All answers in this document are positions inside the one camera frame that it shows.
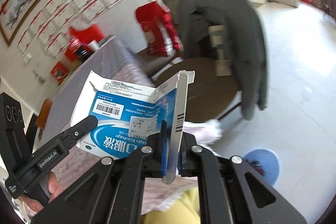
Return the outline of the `red photo frame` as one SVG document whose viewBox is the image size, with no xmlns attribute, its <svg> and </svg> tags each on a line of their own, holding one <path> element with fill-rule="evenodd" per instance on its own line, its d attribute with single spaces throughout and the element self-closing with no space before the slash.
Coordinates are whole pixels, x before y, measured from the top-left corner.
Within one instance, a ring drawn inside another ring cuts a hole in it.
<svg viewBox="0 0 336 224">
<path fill-rule="evenodd" d="M 60 85 L 68 76 L 69 70 L 63 63 L 58 61 L 50 71 L 50 74 L 57 81 L 58 85 Z"/>
</svg>

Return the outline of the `red cushion chair cover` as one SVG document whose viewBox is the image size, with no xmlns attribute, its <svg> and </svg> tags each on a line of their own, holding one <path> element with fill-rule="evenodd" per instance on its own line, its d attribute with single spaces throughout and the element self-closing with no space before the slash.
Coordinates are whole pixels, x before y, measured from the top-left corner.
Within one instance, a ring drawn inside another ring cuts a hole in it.
<svg viewBox="0 0 336 224">
<path fill-rule="evenodd" d="M 135 18 L 147 39 L 149 55 L 168 57 L 182 50 L 171 11 L 162 0 L 147 3 L 135 10 Z"/>
</svg>

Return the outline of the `red bag on table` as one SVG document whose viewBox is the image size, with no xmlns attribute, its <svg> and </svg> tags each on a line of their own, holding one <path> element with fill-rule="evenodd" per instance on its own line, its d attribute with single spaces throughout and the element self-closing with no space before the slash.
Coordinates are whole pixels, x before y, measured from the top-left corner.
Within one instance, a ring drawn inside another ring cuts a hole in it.
<svg viewBox="0 0 336 224">
<path fill-rule="evenodd" d="M 90 43 L 96 43 L 104 39 L 105 35 L 97 24 L 92 24 L 82 30 L 77 30 L 73 26 L 69 26 L 70 41 L 64 56 L 70 61 L 74 62 L 78 55 L 75 53 L 80 47 L 84 48 L 90 55 L 93 51 L 88 47 Z"/>
</svg>

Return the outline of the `pink checkered tablecloth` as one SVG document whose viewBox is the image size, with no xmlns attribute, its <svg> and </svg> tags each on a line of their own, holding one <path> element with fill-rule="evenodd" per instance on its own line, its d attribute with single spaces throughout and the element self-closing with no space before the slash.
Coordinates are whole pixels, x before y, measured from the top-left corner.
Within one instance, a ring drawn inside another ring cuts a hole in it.
<svg viewBox="0 0 336 224">
<path fill-rule="evenodd" d="M 88 115 L 88 108 L 76 105 L 79 98 L 85 100 L 81 91 L 87 80 L 94 80 L 97 86 L 91 91 L 102 89 L 105 84 L 121 84 L 151 89 L 152 84 L 145 73 L 139 68 L 136 58 L 117 39 L 110 39 L 97 53 L 90 57 L 65 82 L 56 97 L 52 100 L 51 110 L 47 116 L 42 139 L 38 145 L 44 145 L 60 132 L 68 129 L 73 113 L 80 118 Z M 98 156 L 87 149 L 73 147 L 70 154 L 52 172 L 58 183 L 68 188 L 81 175 L 98 161 Z M 167 211 L 171 206 L 187 205 L 194 208 L 197 201 L 192 197 L 196 194 L 196 178 L 177 177 L 171 185 L 163 185 L 157 178 L 149 178 L 145 182 L 145 191 L 141 213 Z"/>
</svg>

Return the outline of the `yellow cloth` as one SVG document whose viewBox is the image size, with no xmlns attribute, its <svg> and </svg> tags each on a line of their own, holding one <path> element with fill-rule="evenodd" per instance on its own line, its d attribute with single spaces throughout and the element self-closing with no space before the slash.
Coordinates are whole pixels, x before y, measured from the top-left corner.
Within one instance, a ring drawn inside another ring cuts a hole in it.
<svg viewBox="0 0 336 224">
<path fill-rule="evenodd" d="M 198 188 L 195 187 L 185 191 L 180 199 L 175 201 L 175 203 L 165 211 L 153 210 L 142 215 L 140 223 L 201 223 Z"/>
</svg>

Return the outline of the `orange wooden chair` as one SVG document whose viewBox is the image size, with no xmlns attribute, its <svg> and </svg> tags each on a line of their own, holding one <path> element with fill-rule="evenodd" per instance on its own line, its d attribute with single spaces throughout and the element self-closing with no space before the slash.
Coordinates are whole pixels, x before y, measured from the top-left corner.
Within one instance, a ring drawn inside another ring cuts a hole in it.
<svg viewBox="0 0 336 224">
<path fill-rule="evenodd" d="M 41 129 L 44 129 L 47 123 L 47 119 L 52 107 L 52 99 L 47 98 L 42 104 L 41 110 L 37 119 L 35 121 L 35 125 Z"/>
</svg>

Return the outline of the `round brown chair seat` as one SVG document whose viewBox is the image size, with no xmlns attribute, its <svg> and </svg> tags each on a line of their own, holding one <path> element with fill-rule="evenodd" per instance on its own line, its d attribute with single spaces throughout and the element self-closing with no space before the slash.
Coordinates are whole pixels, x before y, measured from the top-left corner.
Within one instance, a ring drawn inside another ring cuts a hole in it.
<svg viewBox="0 0 336 224">
<path fill-rule="evenodd" d="M 160 85 L 179 71 L 194 71 L 194 83 L 189 85 L 185 120 L 201 123 L 222 120 L 234 108 L 227 110 L 239 91 L 233 75 L 217 76 L 215 60 L 197 57 L 183 60 L 162 72 L 154 81 Z"/>
</svg>

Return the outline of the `white blue medicine box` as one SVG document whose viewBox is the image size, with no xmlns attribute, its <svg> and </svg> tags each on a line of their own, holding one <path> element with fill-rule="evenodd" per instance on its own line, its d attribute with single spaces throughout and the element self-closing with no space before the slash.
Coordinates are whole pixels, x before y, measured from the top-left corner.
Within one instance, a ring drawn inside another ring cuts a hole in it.
<svg viewBox="0 0 336 224">
<path fill-rule="evenodd" d="M 171 184 L 177 175 L 188 87 L 194 82 L 194 77 L 193 71 L 182 70 L 157 88 L 105 84 L 95 92 L 91 87 L 98 83 L 87 80 L 81 91 L 86 99 L 79 98 L 76 105 L 87 107 L 87 116 L 95 116 L 98 124 L 77 141 L 77 147 L 99 157 L 122 159 L 145 146 L 147 138 L 160 132 L 162 122 L 166 122 L 162 177 L 165 184 Z M 83 119 L 78 113 L 73 113 L 70 125 L 74 126 Z"/>
</svg>

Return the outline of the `grey jacket on chair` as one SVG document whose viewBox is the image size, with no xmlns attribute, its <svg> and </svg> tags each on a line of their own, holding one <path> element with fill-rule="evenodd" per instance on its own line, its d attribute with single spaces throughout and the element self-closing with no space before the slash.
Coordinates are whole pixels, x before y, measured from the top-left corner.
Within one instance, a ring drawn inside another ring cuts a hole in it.
<svg viewBox="0 0 336 224">
<path fill-rule="evenodd" d="M 180 0 L 179 37 L 184 57 L 199 57 L 198 45 L 210 26 L 224 26 L 224 52 L 241 87 L 242 116 L 252 120 L 255 108 L 267 107 L 268 57 L 263 28 L 249 0 Z"/>
</svg>

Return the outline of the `black bottle box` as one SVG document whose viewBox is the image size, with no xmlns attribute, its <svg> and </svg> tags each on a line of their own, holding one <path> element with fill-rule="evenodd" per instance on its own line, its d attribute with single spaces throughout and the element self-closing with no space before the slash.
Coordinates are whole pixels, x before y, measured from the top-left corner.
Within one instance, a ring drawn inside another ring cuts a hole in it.
<svg viewBox="0 0 336 224">
<path fill-rule="evenodd" d="M 91 54 L 90 52 L 88 52 L 85 48 L 83 48 L 82 46 L 78 47 L 77 50 L 75 51 L 75 55 L 77 56 L 77 59 L 81 62 L 84 63 L 86 62 Z"/>
</svg>

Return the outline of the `white paper cup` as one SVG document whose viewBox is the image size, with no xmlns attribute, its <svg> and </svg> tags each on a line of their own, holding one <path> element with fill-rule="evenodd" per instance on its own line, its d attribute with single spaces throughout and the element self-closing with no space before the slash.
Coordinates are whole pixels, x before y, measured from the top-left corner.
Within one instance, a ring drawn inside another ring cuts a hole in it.
<svg viewBox="0 0 336 224">
<path fill-rule="evenodd" d="M 96 42 L 96 40 L 92 40 L 89 44 L 88 44 L 88 48 L 92 51 L 92 52 L 96 52 L 100 49 L 100 46 L 98 44 L 98 42 Z"/>
</svg>

